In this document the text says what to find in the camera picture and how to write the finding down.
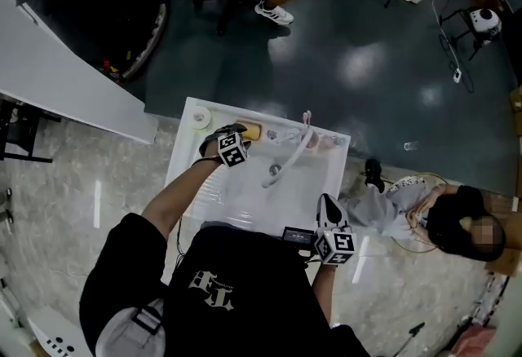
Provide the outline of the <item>grey shoulder bag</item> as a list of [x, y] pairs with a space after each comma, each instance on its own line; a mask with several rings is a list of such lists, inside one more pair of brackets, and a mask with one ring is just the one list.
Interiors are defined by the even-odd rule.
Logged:
[[164, 357], [163, 307], [159, 298], [140, 309], [119, 311], [102, 330], [95, 357]]

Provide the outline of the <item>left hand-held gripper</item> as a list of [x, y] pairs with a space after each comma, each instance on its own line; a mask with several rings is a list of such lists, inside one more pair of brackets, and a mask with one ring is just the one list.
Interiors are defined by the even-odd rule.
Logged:
[[248, 129], [241, 123], [218, 128], [205, 137], [199, 147], [199, 161], [214, 161], [231, 168], [240, 165], [248, 158], [250, 142], [244, 142], [242, 134]]

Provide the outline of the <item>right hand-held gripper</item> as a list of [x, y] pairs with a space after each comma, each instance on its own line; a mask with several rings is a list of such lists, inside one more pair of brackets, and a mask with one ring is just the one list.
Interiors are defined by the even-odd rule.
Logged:
[[[356, 234], [347, 219], [347, 211], [338, 200], [327, 193], [320, 195], [316, 209], [318, 228], [313, 248], [322, 264], [344, 264], [357, 252]], [[327, 226], [328, 222], [340, 225]]]

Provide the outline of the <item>person's left forearm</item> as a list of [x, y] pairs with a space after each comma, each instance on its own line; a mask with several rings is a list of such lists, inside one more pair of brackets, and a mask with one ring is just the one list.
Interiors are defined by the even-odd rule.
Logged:
[[168, 240], [202, 184], [219, 166], [214, 158], [194, 163], [147, 204], [142, 216]]

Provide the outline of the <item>black metal rack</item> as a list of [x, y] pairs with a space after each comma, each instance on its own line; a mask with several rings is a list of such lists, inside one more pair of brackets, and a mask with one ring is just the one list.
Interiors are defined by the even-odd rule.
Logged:
[[[0, 100], [0, 161], [6, 159], [34, 161], [51, 164], [51, 158], [34, 156], [34, 144], [41, 119], [60, 123], [61, 119], [40, 108], [28, 104], [17, 104], [7, 99]], [[8, 144], [16, 145], [26, 155], [7, 152]]]

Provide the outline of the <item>white pillar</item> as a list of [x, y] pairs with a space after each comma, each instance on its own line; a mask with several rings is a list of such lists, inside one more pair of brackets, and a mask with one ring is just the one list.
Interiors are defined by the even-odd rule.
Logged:
[[0, 0], [0, 93], [38, 108], [153, 143], [158, 120], [144, 103], [78, 58], [15, 0]]

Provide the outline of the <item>person's right forearm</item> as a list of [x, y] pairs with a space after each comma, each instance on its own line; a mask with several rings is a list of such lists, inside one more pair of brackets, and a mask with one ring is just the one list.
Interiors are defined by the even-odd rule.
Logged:
[[325, 316], [326, 322], [331, 322], [334, 281], [337, 267], [321, 264], [312, 281], [312, 291]]

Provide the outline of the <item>black stool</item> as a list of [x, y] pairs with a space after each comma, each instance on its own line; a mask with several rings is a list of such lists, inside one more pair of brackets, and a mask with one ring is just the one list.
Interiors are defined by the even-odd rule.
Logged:
[[467, 35], [471, 35], [473, 37], [473, 52], [472, 54], [470, 55], [470, 57], [468, 58], [469, 61], [472, 61], [475, 56], [477, 55], [477, 53], [486, 45], [488, 45], [489, 43], [491, 43], [492, 41], [494, 41], [496, 39], [496, 36], [499, 33], [497, 33], [496, 35], [492, 36], [492, 35], [488, 35], [488, 34], [482, 34], [482, 33], [477, 33], [473, 28], [472, 28], [472, 24], [471, 24], [471, 20], [470, 20], [470, 16], [469, 16], [469, 13], [471, 11], [474, 11], [474, 10], [478, 10], [478, 9], [486, 9], [486, 8], [479, 8], [479, 7], [470, 7], [470, 8], [467, 8], [467, 9], [459, 9], [459, 10], [456, 10], [454, 11], [453, 13], [451, 13], [450, 15], [447, 15], [447, 16], [442, 16], [442, 15], [439, 15], [438, 16], [438, 21], [439, 21], [439, 26], [442, 26], [442, 24], [447, 21], [447, 20], [450, 20], [452, 18], [454, 18], [456, 15], [458, 15], [464, 25], [465, 25], [465, 29], [462, 33], [460, 33], [459, 35], [457, 36], [452, 36], [450, 39], [449, 39], [449, 44], [451, 45], [451, 47], [453, 49], [457, 49], [457, 46], [458, 46], [458, 41], [462, 38], [464, 38], [465, 36]]

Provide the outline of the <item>green white canister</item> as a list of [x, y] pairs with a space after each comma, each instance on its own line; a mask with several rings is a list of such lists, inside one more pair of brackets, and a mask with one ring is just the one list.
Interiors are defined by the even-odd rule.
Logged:
[[204, 130], [211, 123], [212, 115], [208, 108], [195, 106], [189, 115], [189, 119], [194, 130]]

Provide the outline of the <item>white sink table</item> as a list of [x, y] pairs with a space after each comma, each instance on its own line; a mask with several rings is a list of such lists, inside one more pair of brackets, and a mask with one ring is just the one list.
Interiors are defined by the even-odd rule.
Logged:
[[[210, 110], [211, 123], [204, 130], [191, 127], [189, 115], [195, 106]], [[291, 169], [269, 188], [262, 181], [274, 176], [288, 161], [305, 134], [303, 122], [266, 113], [188, 97], [170, 158], [166, 181], [170, 183], [199, 158], [206, 136], [234, 122], [257, 124], [261, 138], [248, 150], [246, 162], [228, 168], [221, 165], [202, 185], [184, 212], [182, 227], [197, 231], [204, 222], [221, 221], [241, 229], [279, 236], [285, 227], [313, 230], [317, 227], [316, 206], [322, 193], [337, 197], [351, 138], [312, 126], [321, 134], [316, 152], [305, 149]], [[343, 148], [328, 149], [325, 136], [339, 135]]]

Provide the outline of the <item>white round spotted appliance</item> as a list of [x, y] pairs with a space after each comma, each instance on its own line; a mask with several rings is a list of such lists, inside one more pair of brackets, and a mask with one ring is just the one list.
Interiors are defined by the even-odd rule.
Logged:
[[502, 29], [502, 22], [496, 12], [478, 9], [469, 13], [472, 28], [477, 33], [496, 35]]

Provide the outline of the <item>white curved faucet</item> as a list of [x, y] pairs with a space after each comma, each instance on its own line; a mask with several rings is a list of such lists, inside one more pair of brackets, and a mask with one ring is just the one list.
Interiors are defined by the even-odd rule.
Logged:
[[288, 161], [279, 169], [279, 171], [272, 177], [269, 177], [262, 181], [262, 187], [263, 188], [269, 188], [276, 182], [278, 182], [282, 177], [291, 169], [291, 167], [294, 165], [294, 163], [301, 157], [305, 149], [307, 148], [307, 145], [309, 144], [310, 140], [312, 139], [312, 136], [314, 135], [314, 129], [311, 126], [306, 126], [305, 134], [301, 138], [301, 142], [299, 143], [299, 146], [296, 148], [294, 153], [290, 156]]

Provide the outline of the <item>white panel black dots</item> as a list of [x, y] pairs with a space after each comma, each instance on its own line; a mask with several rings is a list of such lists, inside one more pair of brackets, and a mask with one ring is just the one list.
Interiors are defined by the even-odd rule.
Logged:
[[81, 329], [50, 306], [28, 316], [43, 350], [51, 357], [92, 357]]

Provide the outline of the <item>person's black t-shirt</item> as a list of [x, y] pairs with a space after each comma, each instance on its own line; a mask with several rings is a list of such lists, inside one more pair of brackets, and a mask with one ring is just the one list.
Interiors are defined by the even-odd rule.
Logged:
[[170, 283], [167, 243], [145, 218], [112, 229], [89, 274], [79, 319], [90, 352], [126, 308], [164, 300], [164, 357], [369, 357], [347, 325], [331, 328], [299, 254], [263, 233], [217, 223], [193, 238]]

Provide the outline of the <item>small black screen device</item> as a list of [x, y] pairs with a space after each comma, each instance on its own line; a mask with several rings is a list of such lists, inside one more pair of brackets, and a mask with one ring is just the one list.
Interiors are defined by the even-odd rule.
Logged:
[[315, 250], [317, 233], [297, 227], [285, 227], [281, 239], [284, 243], [295, 247], [297, 250], [313, 252]]

